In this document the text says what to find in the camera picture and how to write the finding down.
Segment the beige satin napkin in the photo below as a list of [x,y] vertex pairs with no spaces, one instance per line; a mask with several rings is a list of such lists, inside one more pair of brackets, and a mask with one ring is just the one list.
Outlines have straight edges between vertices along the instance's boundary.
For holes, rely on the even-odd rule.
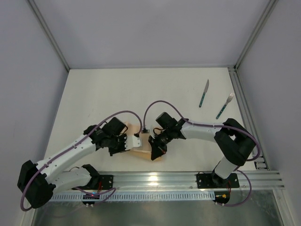
[[[131,124],[130,122],[125,122],[125,125],[127,126],[128,130],[125,132],[128,136],[134,135],[134,133],[138,132],[140,125],[139,124]],[[150,161],[151,160],[151,145],[149,144],[149,141],[143,142],[142,146],[138,148],[132,148],[129,151],[127,151],[132,156],[135,156],[140,159],[145,159]]]

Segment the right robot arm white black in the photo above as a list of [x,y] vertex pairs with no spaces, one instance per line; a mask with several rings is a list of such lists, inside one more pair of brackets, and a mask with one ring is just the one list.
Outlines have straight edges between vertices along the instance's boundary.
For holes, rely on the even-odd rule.
[[232,172],[243,166],[256,146],[254,137],[235,119],[228,118],[222,124],[205,125],[188,119],[176,120],[168,113],[162,113],[156,122],[161,132],[150,135],[151,160],[161,157],[167,152],[167,144],[174,139],[201,139],[215,142],[223,153],[223,158],[212,173],[207,175],[205,187],[225,187]]

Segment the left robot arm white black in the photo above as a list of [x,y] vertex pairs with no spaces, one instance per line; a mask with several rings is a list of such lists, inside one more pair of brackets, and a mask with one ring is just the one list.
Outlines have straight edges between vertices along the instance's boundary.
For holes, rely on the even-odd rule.
[[17,187],[22,192],[21,202],[27,200],[33,209],[45,205],[54,194],[69,189],[97,189],[101,175],[90,164],[66,171],[75,162],[100,148],[125,150],[128,127],[113,117],[103,127],[89,126],[73,143],[57,154],[37,163],[25,162]]

